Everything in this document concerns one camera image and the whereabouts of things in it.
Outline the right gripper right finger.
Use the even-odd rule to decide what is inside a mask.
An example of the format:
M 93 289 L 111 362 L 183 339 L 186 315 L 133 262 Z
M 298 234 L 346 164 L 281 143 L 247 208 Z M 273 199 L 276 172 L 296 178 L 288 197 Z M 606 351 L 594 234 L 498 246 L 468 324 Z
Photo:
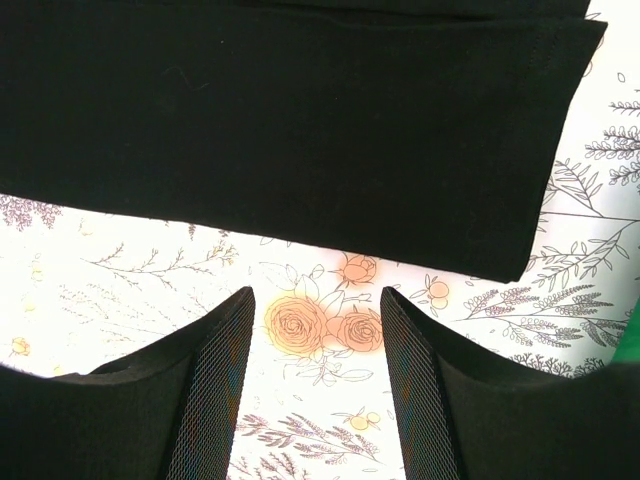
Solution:
M 504 358 L 393 288 L 380 299 L 409 479 L 635 479 L 639 366 L 569 379 Z

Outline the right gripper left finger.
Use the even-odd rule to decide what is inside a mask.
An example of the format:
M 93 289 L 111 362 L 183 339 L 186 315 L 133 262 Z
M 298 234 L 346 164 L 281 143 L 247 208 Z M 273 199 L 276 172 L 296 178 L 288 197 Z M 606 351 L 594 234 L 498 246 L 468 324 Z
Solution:
M 44 378 L 3 367 L 2 477 L 225 478 L 254 312 L 246 287 L 87 374 Z

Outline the floral table mat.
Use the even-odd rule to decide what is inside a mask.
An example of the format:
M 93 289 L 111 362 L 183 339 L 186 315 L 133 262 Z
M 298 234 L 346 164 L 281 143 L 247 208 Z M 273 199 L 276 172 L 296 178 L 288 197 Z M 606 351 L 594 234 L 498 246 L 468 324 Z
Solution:
M 385 288 L 526 367 L 574 379 L 613 364 L 639 299 L 639 5 L 584 2 L 606 31 L 570 103 L 518 280 L 1 189 L 1 370 L 90 373 L 247 287 L 254 323 L 223 479 L 409 479 Z

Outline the black t shirt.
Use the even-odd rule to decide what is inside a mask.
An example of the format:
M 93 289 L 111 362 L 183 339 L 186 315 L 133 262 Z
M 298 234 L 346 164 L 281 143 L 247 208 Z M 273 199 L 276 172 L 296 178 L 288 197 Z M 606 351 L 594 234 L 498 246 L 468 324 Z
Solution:
M 5 1 L 1 189 L 516 281 L 587 8 Z

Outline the green plastic bin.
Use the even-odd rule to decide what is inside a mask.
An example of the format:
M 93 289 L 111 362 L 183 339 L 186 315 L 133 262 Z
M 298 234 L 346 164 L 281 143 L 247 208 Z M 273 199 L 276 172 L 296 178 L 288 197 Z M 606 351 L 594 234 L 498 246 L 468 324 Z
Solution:
M 620 339 L 613 363 L 638 363 L 640 361 L 640 299 L 637 300 L 627 327 Z

